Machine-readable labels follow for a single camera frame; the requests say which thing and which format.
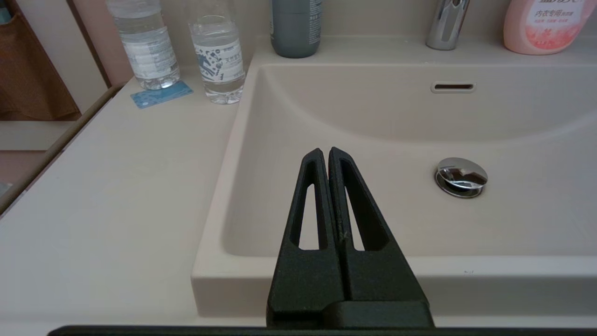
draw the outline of pink bottle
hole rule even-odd
[[[521,54],[558,53],[574,41],[596,5],[597,0],[512,0],[504,44]]]

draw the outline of sink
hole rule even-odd
[[[301,159],[336,146],[359,166],[436,322],[597,327],[597,61],[487,48],[474,62],[466,43],[443,62],[423,48],[363,62],[332,47],[306,60],[262,47],[193,267],[199,314],[264,316]],[[487,171],[479,197],[438,188],[448,157]],[[300,243],[317,248],[312,193]]]

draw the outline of sink overflow hole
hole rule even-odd
[[[475,83],[435,82],[431,85],[433,93],[473,93]]]

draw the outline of faucet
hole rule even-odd
[[[427,46],[437,50],[456,48],[464,15],[470,0],[439,0],[433,17],[433,25],[427,37]]]

